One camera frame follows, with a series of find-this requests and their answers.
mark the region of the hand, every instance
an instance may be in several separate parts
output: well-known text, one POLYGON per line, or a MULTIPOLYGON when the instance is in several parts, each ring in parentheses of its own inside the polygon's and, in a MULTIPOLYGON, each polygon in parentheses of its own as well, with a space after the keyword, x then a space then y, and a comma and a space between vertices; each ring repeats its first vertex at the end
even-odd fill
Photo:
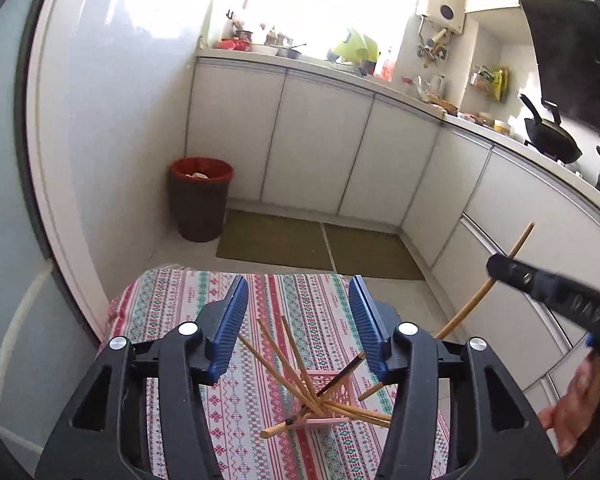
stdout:
POLYGON ((568 455, 587 430, 600 403, 600 354, 592 350, 578 366, 567 393, 538 413, 545 430, 554 428, 558 455, 568 455))

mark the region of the brown wastebasket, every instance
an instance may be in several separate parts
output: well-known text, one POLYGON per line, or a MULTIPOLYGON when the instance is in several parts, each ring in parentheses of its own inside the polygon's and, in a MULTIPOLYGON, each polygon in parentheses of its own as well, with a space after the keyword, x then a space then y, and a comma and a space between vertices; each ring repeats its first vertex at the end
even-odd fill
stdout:
POLYGON ((222 234, 226 197, 233 176, 234 168, 216 158, 187 157, 170 165, 170 210, 183 238, 208 242, 222 234))

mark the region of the pink basket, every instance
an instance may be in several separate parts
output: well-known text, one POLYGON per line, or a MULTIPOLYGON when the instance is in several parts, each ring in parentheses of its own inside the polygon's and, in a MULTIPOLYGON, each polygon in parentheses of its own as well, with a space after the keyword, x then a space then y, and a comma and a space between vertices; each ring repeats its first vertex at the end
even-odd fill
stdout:
MULTIPOLYGON (((333 372, 328 370, 307 370, 309 377, 311 378, 311 382, 314 384, 315 391, 318 392, 324 386, 326 386, 329 381, 331 381, 339 372, 333 372)), ((340 402, 341 404, 352 404, 353 396, 353 386, 351 384, 351 375, 347 376, 347 379, 340 385, 339 389, 329 396, 330 400, 334 402, 340 402)), ((294 397, 293 409, 294 413, 300 411, 301 404, 298 399, 294 397)), ((332 412, 328 410, 327 407, 322 409, 327 415, 325 418, 315 417, 315 418, 307 418, 302 420, 301 422, 296 422, 294 426, 330 426, 333 424, 341 424, 342 422, 349 422, 350 418, 348 416, 343 416, 339 413, 332 412)))

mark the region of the patterned tablecloth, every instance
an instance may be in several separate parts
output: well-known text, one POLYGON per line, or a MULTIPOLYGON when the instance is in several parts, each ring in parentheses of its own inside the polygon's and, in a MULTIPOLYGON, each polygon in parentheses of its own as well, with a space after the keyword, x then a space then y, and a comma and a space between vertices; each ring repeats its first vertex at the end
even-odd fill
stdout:
MULTIPOLYGON (((306 366, 341 370, 362 349, 347 301, 348 283, 335 274, 245 274, 249 306, 242 334, 267 357, 280 362, 260 333, 256 316, 288 359, 293 354, 279 314, 288 316, 306 366)), ((107 339, 126 335, 133 342, 163 336, 193 320, 205 303, 223 298, 234 274, 161 266, 133 282, 110 307, 107 339)), ((354 374, 356 396, 376 382, 366 362, 354 374)), ((148 436, 154 474, 167 478, 160 437, 157 380, 148 380, 148 436)), ((362 407, 391 413, 395 387, 362 402, 362 407)), ((322 430, 289 431, 261 439, 262 428, 290 415, 286 390, 238 341, 227 373, 203 388, 209 431, 225 480, 368 480, 375 476, 386 439, 385 428, 347 422, 322 430)), ((431 477, 444 473, 448 431, 440 414, 431 477)))

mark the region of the chopstick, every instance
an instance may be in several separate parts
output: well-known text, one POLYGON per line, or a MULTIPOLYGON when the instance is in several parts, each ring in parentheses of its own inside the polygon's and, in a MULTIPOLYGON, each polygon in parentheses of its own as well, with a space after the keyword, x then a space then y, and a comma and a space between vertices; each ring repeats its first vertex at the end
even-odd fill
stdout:
POLYGON ((318 400, 318 395, 315 393, 314 383, 309 377, 309 373, 306 371, 306 367, 304 366, 304 361, 300 355, 300 351, 298 350, 298 345, 296 345, 296 340, 294 339, 294 335, 291 333, 291 326, 289 322, 286 320, 286 316, 284 314, 280 315, 282 318, 282 325, 285 327, 286 336, 289 338, 289 346, 291 346, 291 351, 294 353, 294 357, 296 358, 296 363, 298 363, 298 367, 300 368, 300 374, 304 379, 308 393, 311 396, 312 400, 320 405, 320 401, 318 400))
MULTIPOLYGON (((524 244, 526 242, 526 239, 529 238, 529 235, 531 234, 531 231, 533 230, 535 225, 536 225, 535 223, 529 222, 529 224, 525 228, 525 231, 522 233, 522 236, 518 239, 516 244, 509 251, 509 254, 507 255, 509 258, 515 258, 516 254, 518 254, 518 251, 522 247, 522 244, 524 244)), ((462 307, 460 312, 458 312, 454 316, 454 318, 451 321, 449 321, 444 326, 444 328, 442 330, 440 330, 440 332, 438 332, 436 334, 435 339, 444 339, 446 336, 449 335, 449 333, 452 330, 454 330, 460 323, 462 323, 464 321, 464 318, 466 318, 469 314, 471 314, 471 312, 474 310, 474 308, 478 305, 478 303, 480 303, 482 301, 482 298, 484 298, 487 295, 487 292, 489 292, 491 290, 491 288, 493 287, 493 285, 495 285, 495 283, 496 283, 496 280, 494 280, 493 278, 489 278, 484 283, 484 285, 480 287, 480 290, 478 290, 478 292, 476 292, 474 294, 474 296, 467 302, 467 304, 464 307, 462 307)), ((362 402, 363 400, 372 396, 374 393, 381 390, 383 386, 384 386, 384 384, 382 384, 382 383, 378 383, 375 386, 372 386, 366 392, 363 392, 358 397, 358 400, 360 402, 362 402)))
POLYGON ((302 393, 300 393, 300 391, 295 386, 293 386, 293 384, 291 384, 282 375, 280 375, 278 371, 270 363, 268 363, 267 360, 253 346, 251 346, 251 343, 249 343, 242 334, 238 334, 238 338, 240 338, 242 344, 249 349, 249 352, 251 352, 253 356, 258 361, 260 361, 260 364, 262 364, 262 366, 264 366, 267 369, 267 372, 273 375, 276 378, 276 380, 280 384, 282 384, 287 390, 289 390, 296 399, 300 400, 302 404, 307 405, 309 409, 311 409, 311 411, 314 412, 314 408, 316 408, 316 406, 314 406, 314 404, 309 399, 307 399, 302 393))
POLYGON ((391 415, 385 415, 384 413, 373 412, 372 410, 365 410, 364 408, 351 406, 350 404, 343 404, 341 402, 336 402, 335 400, 325 400, 324 403, 328 406, 336 406, 341 410, 346 410, 348 412, 356 413, 358 415, 366 415, 372 418, 379 418, 380 420, 391 422, 391 415))
POLYGON ((366 392, 362 392, 362 394, 360 394, 360 396, 358 397, 358 400, 360 402, 362 402, 363 400, 367 399, 368 397, 371 397, 374 393, 379 392, 383 388, 384 388, 384 384, 376 383, 371 388, 369 388, 366 392))
MULTIPOLYGON (((296 384, 296 386, 298 387, 298 389, 300 390, 302 395, 307 400, 312 399, 312 396, 310 395, 309 391, 306 389, 306 387, 302 383, 302 380, 300 379, 300 377, 298 377, 298 374, 296 374, 296 371, 291 366, 291 363, 289 363, 286 356, 282 353, 282 350, 277 345, 275 339, 273 339, 273 336, 269 333, 269 330, 267 330, 267 327, 264 324, 263 320, 258 318, 257 321, 258 321, 258 324, 260 325, 260 329, 262 330, 262 333, 264 334, 264 337, 267 338, 267 341, 269 341, 269 344, 273 348, 273 351, 278 356, 278 359, 280 359, 280 362, 282 363, 283 368, 286 369, 286 373, 288 373, 291 376, 293 382, 296 384)), ((307 406, 309 406, 313 412, 318 413, 320 416, 324 416, 324 412, 320 408, 319 402, 314 401, 314 400, 309 400, 309 402, 306 402, 305 404, 307 406)))
MULTIPOLYGON (((326 399, 329 395, 331 395, 337 388, 339 388, 342 385, 342 383, 346 380, 349 374, 352 374, 356 370, 356 368, 358 368, 362 364, 364 360, 365 351, 363 350, 357 356, 355 356, 349 362, 349 364, 347 364, 347 366, 345 366, 341 371, 339 371, 338 374, 333 379, 331 379, 331 381, 329 381, 324 387, 322 387, 318 391, 318 398, 325 397, 326 399)), ((282 433, 283 431, 287 431, 291 429, 291 427, 296 422, 303 422, 304 420, 307 420, 310 415, 311 413, 309 412, 309 409, 307 407, 304 407, 295 415, 290 416, 287 420, 284 420, 283 422, 277 423, 275 426, 271 426, 270 428, 265 428, 264 430, 262 430, 260 432, 260 437, 270 438, 274 435, 282 433)))
POLYGON ((350 412, 349 410, 343 410, 330 400, 325 400, 324 404, 329 406, 334 412, 337 412, 343 416, 348 416, 353 420, 361 420, 362 422, 368 422, 369 424, 375 424, 376 426, 382 426, 383 428, 389 428, 391 426, 390 423, 380 420, 379 418, 361 415, 359 413, 350 412))

